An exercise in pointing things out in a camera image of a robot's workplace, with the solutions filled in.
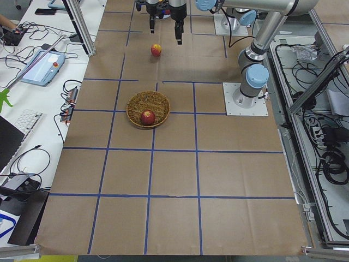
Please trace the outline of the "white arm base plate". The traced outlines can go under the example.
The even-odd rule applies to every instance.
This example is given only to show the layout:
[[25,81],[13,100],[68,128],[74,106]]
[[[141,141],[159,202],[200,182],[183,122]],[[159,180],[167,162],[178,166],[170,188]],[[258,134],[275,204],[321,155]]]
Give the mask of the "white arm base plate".
[[227,116],[268,116],[263,90],[256,97],[249,98],[240,92],[240,83],[223,82],[222,87]]

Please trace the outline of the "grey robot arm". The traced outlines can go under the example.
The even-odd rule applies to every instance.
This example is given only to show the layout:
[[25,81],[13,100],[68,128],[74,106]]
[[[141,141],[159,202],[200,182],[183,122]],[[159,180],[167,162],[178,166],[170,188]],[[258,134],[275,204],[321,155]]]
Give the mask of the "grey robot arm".
[[[251,42],[250,46],[241,51],[238,64],[241,69],[242,83],[233,94],[233,100],[241,108],[249,109],[255,106],[258,94],[266,85],[269,71],[262,65],[267,49],[274,39],[278,29],[289,16],[299,16],[309,12],[318,1],[196,1],[195,5],[200,11],[209,11],[215,7],[242,8],[251,10],[264,10],[268,12],[261,29]],[[182,44],[184,32],[184,19],[186,18],[186,1],[136,1],[137,11],[146,6],[149,14],[149,27],[151,33],[155,30],[155,18],[160,16],[160,11],[169,10],[170,16],[175,20],[175,39],[177,44]]]

